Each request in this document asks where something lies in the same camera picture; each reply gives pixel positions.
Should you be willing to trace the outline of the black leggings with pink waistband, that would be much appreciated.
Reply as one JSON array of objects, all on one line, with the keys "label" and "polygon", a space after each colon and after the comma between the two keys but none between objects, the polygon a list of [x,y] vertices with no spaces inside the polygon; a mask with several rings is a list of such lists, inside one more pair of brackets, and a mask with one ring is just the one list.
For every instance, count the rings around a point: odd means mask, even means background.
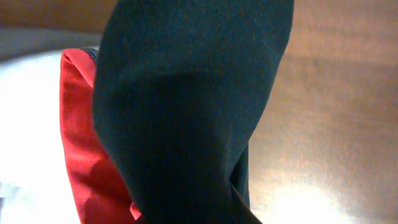
[{"label": "black leggings with pink waistband", "polygon": [[99,49],[66,49],[60,131],[82,223],[257,223],[249,140],[293,1],[119,1]]}]

